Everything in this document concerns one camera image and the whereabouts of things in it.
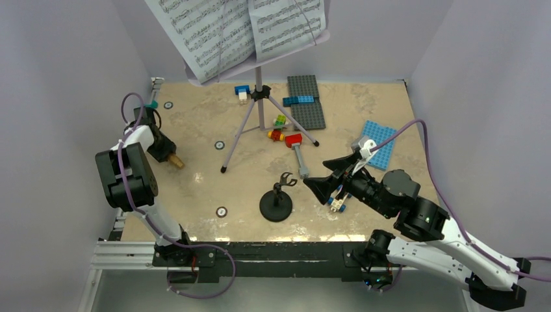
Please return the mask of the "gold microphone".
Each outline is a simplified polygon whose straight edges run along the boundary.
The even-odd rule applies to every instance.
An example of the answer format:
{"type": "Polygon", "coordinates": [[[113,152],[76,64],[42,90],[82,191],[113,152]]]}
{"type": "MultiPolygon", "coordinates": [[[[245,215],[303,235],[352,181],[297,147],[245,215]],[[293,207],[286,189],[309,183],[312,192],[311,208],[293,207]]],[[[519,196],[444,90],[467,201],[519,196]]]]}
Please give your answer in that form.
{"type": "Polygon", "coordinates": [[[170,164],[174,165],[178,169],[183,169],[185,167],[184,162],[175,154],[171,153],[168,155],[167,160],[170,164]]]}

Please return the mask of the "black microphone stand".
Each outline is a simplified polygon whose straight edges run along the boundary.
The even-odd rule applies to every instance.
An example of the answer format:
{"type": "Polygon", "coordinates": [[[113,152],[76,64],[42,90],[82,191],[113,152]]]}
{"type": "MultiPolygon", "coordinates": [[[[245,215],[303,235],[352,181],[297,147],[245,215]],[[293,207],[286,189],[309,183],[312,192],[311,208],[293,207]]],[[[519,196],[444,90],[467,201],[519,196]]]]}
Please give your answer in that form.
{"type": "Polygon", "coordinates": [[[292,199],[282,191],[282,187],[293,187],[298,182],[297,179],[288,177],[291,172],[283,172],[280,180],[273,185],[271,191],[266,192],[260,199],[259,210],[262,216],[271,222],[281,222],[286,220],[292,213],[292,199]]]}

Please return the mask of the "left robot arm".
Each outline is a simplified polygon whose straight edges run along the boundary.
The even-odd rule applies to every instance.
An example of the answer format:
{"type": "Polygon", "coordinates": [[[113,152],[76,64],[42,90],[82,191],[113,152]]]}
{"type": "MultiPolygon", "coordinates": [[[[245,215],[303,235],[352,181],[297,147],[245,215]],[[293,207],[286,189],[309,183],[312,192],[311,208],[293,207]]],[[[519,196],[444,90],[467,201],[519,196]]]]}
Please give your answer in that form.
{"type": "Polygon", "coordinates": [[[177,168],[183,167],[176,155],[177,146],[160,130],[156,115],[155,109],[146,107],[142,118],[125,130],[125,142],[97,153],[95,162],[109,205],[142,220],[156,236],[157,259],[185,266],[193,260],[194,249],[181,225],[156,199],[159,186],[146,157],[149,153],[159,163],[173,162],[177,168]]]}

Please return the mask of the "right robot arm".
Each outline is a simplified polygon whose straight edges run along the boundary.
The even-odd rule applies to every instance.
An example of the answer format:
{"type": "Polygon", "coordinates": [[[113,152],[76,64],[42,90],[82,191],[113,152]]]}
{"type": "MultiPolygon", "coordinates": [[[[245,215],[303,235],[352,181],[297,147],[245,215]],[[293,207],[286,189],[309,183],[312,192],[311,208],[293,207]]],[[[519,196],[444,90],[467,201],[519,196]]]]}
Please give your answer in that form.
{"type": "Polygon", "coordinates": [[[395,218],[393,227],[401,237],[375,229],[364,248],[350,253],[360,267],[369,270],[371,264],[382,262],[405,265],[458,283],[486,308],[524,307],[527,292],[518,280],[521,273],[530,271],[529,260],[506,257],[467,239],[447,211],[419,196],[420,185],[402,169],[391,170],[377,181],[365,168],[353,171],[357,159],[354,153],[324,161],[332,174],[303,182],[322,204],[354,197],[386,219],[395,218]]]}

